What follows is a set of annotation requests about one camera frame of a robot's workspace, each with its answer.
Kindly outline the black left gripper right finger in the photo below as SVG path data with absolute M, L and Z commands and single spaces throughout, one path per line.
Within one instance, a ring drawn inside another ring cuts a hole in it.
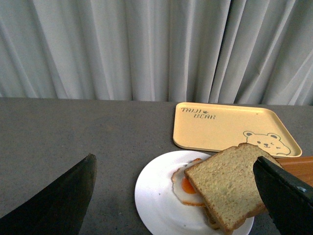
M 280 234 L 311 235 L 313 187 L 265 157 L 258 157 L 253 173 L 261 199 Z

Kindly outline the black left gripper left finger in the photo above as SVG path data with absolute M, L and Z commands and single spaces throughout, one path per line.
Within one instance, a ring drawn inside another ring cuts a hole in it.
M 0 219 L 2 235 L 77 235 L 97 174 L 89 154 L 28 201 Z

